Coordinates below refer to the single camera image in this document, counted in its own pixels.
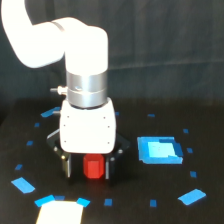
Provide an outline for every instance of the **blue tape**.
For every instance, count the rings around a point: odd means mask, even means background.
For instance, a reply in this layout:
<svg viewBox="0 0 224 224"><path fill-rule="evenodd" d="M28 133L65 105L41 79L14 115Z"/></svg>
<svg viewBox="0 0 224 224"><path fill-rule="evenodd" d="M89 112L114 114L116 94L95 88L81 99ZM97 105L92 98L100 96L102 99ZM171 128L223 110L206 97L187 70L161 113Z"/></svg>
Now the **blue tape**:
<svg viewBox="0 0 224 224"><path fill-rule="evenodd" d="M190 205L201 198L204 198L206 194L198 189L195 189L181 197L178 198L178 200L182 201L185 205Z"/></svg>
<svg viewBox="0 0 224 224"><path fill-rule="evenodd" d="M189 133L188 129L183 129L183 132L184 132L185 134L188 134L188 133Z"/></svg>
<svg viewBox="0 0 224 224"><path fill-rule="evenodd" d="M33 192L35 190L35 188L22 177L11 181L11 183L14 186L16 186L20 191L22 191L24 194Z"/></svg>
<svg viewBox="0 0 224 224"><path fill-rule="evenodd" d="M31 146L31 145L33 145L33 141L28 141L28 142L26 143L26 145L27 145L27 146Z"/></svg>
<svg viewBox="0 0 224 224"><path fill-rule="evenodd" d="M180 143L173 143L173 147L177 156L184 156Z"/></svg>
<svg viewBox="0 0 224 224"><path fill-rule="evenodd" d="M82 205L83 207L87 207L89 205L90 201L83 199L83 198L79 198L77 200L77 204Z"/></svg>
<svg viewBox="0 0 224 224"><path fill-rule="evenodd" d="M187 152L188 153L193 153L193 149L192 148L187 148Z"/></svg>
<svg viewBox="0 0 224 224"><path fill-rule="evenodd" d="M42 113L41 116L42 117L50 117L53 114L54 111L59 111L59 110L61 110L61 107L55 107L51 110L48 110L48 111Z"/></svg>
<svg viewBox="0 0 224 224"><path fill-rule="evenodd" d="M150 207L157 207L157 202L156 200L150 200Z"/></svg>
<svg viewBox="0 0 224 224"><path fill-rule="evenodd" d="M65 200L65 196L54 196L54 199L56 201L64 201Z"/></svg>
<svg viewBox="0 0 224 224"><path fill-rule="evenodd" d="M39 128L40 127L40 123L35 123L34 127L35 128Z"/></svg>
<svg viewBox="0 0 224 224"><path fill-rule="evenodd" d="M155 117L155 114L148 114L148 117Z"/></svg>
<svg viewBox="0 0 224 224"><path fill-rule="evenodd" d="M41 207L43 204L46 204L50 201L55 201L53 195L49 195L47 197L41 198L39 200L36 200L34 203L37 205L37 207Z"/></svg>
<svg viewBox="0 0 224 224"><path fill-rule="evenodd" d="M104 206L112 206L112 204L113 204L112 199L105 199Z"/></svg>
<svg viewBox="0 0 224 224"><path fill-rule="evenodd" d="M195 171L190 171L190 175L193 178L197 178L197 173Z"/></svg>
<svg viewBox="0 0 224 224"><path fill-rule="evenodd" d="M15 170L20 170L21 168L22 168L22 164L18 164L17 166L16 166L16 168L15 168Z"/></svg>
<svg viewBox="0 0 224 224"><path fill-rule="evenodd" d="M146 164L182 164L182 157L169 156L167 158L147 158L143 160Z"/></svg>

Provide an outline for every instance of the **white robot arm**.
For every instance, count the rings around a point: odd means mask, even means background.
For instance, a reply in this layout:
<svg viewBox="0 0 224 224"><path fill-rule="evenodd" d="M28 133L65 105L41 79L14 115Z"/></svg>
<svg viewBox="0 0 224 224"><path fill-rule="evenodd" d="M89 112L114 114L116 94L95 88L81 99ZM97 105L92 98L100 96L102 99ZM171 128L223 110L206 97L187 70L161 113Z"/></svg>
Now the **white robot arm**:
<svg viewBox="0 0 224 224"><path fill-rule="evenodd" d="M69 153L109 153L116 122L107 98L108 37L74 18L32 25L25 0L2 0L3 27L18 59L39 68L65 54L67 87L60 118L60 143Z"/></svg>

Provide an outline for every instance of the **silver metal ring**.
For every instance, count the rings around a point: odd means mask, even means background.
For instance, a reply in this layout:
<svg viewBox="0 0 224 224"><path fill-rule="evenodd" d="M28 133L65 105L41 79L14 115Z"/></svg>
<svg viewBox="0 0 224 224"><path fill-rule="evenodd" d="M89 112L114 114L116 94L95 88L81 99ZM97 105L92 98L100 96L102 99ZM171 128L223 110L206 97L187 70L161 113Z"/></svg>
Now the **silver metal ring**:
<svg viewBox="0 0 224 224"><path fill-rule="evenodd" d="M67 71L67 100L76 107L91 108L107 101L107 73L80 76Z"/></svg>

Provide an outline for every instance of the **red block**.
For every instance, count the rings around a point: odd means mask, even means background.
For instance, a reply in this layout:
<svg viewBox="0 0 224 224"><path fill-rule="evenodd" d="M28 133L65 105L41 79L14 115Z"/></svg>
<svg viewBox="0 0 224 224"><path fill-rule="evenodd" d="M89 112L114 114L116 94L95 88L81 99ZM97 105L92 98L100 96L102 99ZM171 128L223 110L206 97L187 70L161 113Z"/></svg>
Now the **red block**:
<svg viewBox="0 0 224 224"><path fill-rule="evenodd" d="M99 179L104 174L104 157L101 154L87 154L83 166L86 177Z"/></svg>

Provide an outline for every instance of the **blue paper square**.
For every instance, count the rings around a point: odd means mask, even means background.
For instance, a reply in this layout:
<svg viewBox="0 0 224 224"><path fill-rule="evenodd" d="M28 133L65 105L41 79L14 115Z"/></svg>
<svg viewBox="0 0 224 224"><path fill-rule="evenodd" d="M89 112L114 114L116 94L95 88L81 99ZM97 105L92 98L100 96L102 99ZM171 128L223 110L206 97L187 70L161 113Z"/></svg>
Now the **blue paper square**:
<svg viewBox="0 0 224 224"><path fill-rule="evenodd" d="M148 117L155 117L155 114L148 114Z"/></svg>
<svg viewBox="0 0 224 224"><path fill-rule="evenodd" d="M188 153L193 153L193 149L192 148L187 148L187 152Z"/></svg>
<svg viewBox="0 0 224 224"><path fill-rule="evenodd" d="M190 171L190 175L193 178L197 178L197 173L195 171Z"/></svg>
<svg viewBox="0 0 224 224"><path fill-rule="evenodd" d="M51 110L48 110L48 111L42 113L41 116L42 117L49 117L49 116L51 116L53 114L54 111L59 111L59 110L61 110L60 107L55 107L55 108L53 108Z"/></svg>
<svg viewBox="0 0 224 224"><path fill-rule="evenodd" d="M18 164L17 166L16 166L16 168L15 168L15 170L20 170L21 168L22 168L22 164Z"/></svg>
<svg viewBox="0 0 224 224"><path fill-rule="evenodd" d="M157 202L156 200L150 200L150 207L157 207Z"/></svg>
<svg viewBox="0 0 224 224"><path fill-rule="evenodd" d="M188 133L189 133L188 129L183 129L183 132L184 132L185 134L188 134Z"/></svg>
<svg viewBox="0 0 224 224"><path fill-rule="evenodd" d="M183 155L174 137L139 137L139 160L146 164L182 164Z"/></svg>
<svg viewBox="0 0 224 224"><path fill-rule="evenodd" d="M22 191L24 194L30 193L35 190L35 188L22 177L11 181L11 183L14 186L16 186L20 191Z"/></svg>
<svg viewBox="0 0 224 224"><path fill-rule="evenodd" d="M26 145L27 145L27 146L31 146L31 145L33 145L33 141L28 141L28 142L26 143Z"/></svg>
<svg viewBox="0 0 224 224"><path fill-rule="evenodd" d="M105 202L104 202L105 206L112 206L112 204L113 204L112 199L105 199Z"/></svg>
<svg viewBox="0 0 224 224"><path fill-rule="evenodd" d="M64 201L65 200L65 196L54 196L54 199L56 201Z"/></svg>
<svg viewBox="0 0 224 224"><path fill-rule="evenodd" d="M204 198L206 194L198 189L195 189L181 197L178 200L182 201L185 205L190 205L201 198Z"/></svg>
<svg viewBox="0 0 224 224"><path fill-rule="evenodd" d="M36 200L34 203L37 205L37 207L41 207L43 204L46 204L50 201L55 201L53 195L49 195L47 197L41 198L39 200Z"/></svg>
<svg viewBox="0 0 224 224"><path fill-rule="evenodd" d="M87 207L89 205L90 201L83 199L83 198L79 198L77 200L77 204L82 205L83 207Z"/></svg>
<svg viewBox="0 0 224 224"><path fill-rule="evenodd" d="M35 127L35 128L40 127L40 123L35 123L34 127Z"/></svg>

